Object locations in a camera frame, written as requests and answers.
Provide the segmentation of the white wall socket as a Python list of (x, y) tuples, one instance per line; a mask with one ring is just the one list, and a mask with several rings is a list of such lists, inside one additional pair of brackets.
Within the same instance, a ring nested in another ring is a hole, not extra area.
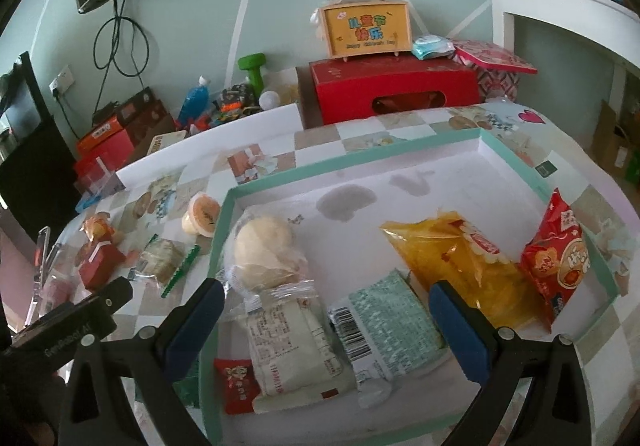
[(52, 94), (64, 95), (75, 84), (70, 66), (66, 65), (50, 82), (49, 90)]

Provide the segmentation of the white shelf cabinet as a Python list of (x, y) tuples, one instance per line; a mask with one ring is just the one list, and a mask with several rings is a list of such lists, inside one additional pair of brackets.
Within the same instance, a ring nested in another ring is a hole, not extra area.
[(622, 110), (639, 74), (639, 16), (613, 0), (491, 0), (494, 42), (537, 68), (518, 101), (547, 116), (585, 150), (606, 102)]

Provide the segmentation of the blue wet wipes pack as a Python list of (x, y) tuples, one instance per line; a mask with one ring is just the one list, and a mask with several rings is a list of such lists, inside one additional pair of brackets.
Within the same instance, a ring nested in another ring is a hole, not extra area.
[(412, 43), (411, 53), (419, 60), (448, 57), (456, 51), (454, 43), (443, 36), (426, 34), (419, 36)]

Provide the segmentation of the checkered picture tablecloth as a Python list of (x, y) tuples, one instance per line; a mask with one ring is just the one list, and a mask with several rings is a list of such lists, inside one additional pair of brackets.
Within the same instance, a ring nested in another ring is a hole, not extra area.
[[(388, 221), (413, 223), (456, 211), (506, 256), (532, 239), (554, 188), (585, 229), (591, 270), (552, 327), (533, 322), (524, 336), (566, 333), (582, 359), (593, 440), (611, 445), (639, 407), (639, 218), (616, 180), (570, 136), (534, 110), (507, 102), (390, 114), (290, 133), (223, 150), (103, 199), (98, 210), (136, 254), (158, 236), (198, 244), (202, 253), (166, 299), (134, 280), (116, 314), (129, 338), (160, 324), (207, 276), (247, 210), (286, 218), (326, 305), (402, 270), (382, 233)], [(220, 204), (214, 236), (186, 234), (190, 199)]]

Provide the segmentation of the green wrapped cake snack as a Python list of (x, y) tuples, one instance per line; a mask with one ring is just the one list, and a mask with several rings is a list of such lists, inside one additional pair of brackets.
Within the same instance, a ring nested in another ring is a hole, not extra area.
[(178, 282), (190, 272), (200, 252), (198, 244), (186, 248), (181, 242), (154, 234), (138, 255), (128, 278), (154, 284), (160, 297), (166, 299)]

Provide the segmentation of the pudding jelly cup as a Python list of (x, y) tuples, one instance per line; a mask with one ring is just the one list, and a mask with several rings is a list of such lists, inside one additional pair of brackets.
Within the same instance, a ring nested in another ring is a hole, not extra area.
[(183, 214), (182, 230), (188, 235), (212, 238), (219, 213), (220, 204), (205, 192), (198, 192), (190, 199)]

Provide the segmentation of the swiss roll snack packet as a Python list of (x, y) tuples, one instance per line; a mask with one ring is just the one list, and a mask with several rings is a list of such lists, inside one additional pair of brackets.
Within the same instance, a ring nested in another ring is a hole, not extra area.
[(116, 229), (111, 224), (111, 215), (107, 212), (96, 212), (90, 215), (81, 225), (89, 242), (115, 242)]

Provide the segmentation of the small red gift box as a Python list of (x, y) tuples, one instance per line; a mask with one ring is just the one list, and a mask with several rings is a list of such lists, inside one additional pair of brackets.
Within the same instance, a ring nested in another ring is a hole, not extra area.
[(79, 276), (84, 287), (90, 292), (98, 291), (108, 283), (116, 268), (125, 261), (126, 256), (111, 240), (92, 244), (79, 266)]

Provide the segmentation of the white wrapped snack pack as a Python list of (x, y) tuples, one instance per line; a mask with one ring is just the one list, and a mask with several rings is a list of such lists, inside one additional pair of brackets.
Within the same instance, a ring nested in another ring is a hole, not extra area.
[(312, 280), (252, 294), (239, 322), (260, 387), (256, 414), (321, 403), (356, 388)]

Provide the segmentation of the round bun in clear wrap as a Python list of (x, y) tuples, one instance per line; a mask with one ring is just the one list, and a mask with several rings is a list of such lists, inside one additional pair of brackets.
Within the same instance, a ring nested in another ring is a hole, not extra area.
[(308, 261), (285, 218), (245, 211), (222, 251), (224, 276), (244, 299), (308, 277)]

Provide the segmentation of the white round jar lid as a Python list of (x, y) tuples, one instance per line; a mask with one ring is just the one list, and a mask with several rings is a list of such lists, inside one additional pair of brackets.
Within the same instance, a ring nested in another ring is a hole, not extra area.
[(280, 94), (273, 90), (265, 90), (258, 98), (258, 105), (264, 111), (278, 108), (281, 105)]

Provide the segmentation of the teal rimmed white tray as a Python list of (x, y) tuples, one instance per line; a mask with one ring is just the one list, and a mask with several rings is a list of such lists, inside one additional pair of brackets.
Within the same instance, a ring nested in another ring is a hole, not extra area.
[(618, 293), (574, 195), (482, 128), (373, 147), (224, 198), (202, 351), (215, 445), (393, 445), (456, 423), (500, 336), (568, 350)]

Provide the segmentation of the cardboard box of clutter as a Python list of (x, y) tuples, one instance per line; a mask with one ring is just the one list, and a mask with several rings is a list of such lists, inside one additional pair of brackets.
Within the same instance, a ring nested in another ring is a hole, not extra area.
[[(295, 68), (267, 73), (265, 76), (265, 90), (273, 90), (280, 94), (281, 105), (279, 107), (297, 104), (300, 115), (303, 117), (302, 107), (300, 106), (302, 96), (300, 96), (298, 72)], [(216, 128), (216, 126), (264, 112), (258, 105), (258, 98), (254, 95), (253, 89), (248, 82), (231, 85), (213, 94), (213, 96), (209, 97), (207, 109), (198, 120), (193, 121), (187, 128), (180, 128), (177, 120), (172, 119), (174, 128), (170, 130), (165, 126), (156, 130), (150, 140), (146, 154), (136, 158), (136, 160), (179, 143), (190, 136), (208, 131), (210, 128)]]

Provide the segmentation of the red patterned flat box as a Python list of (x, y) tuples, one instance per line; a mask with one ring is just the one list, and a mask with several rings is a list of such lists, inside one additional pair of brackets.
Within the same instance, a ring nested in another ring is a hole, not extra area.
[(536, 74), (538, 70), (525, 59), (495, 43), (454, 40), (454, 53), (465, 64), (485, 70)]

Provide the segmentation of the large red gift box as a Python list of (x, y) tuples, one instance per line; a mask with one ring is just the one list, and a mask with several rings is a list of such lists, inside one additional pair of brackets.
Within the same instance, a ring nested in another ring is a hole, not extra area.
[(372, 55), (319, 60), (309, 70), (325, 124), (480, 102), (475, 72), (448, 58)]

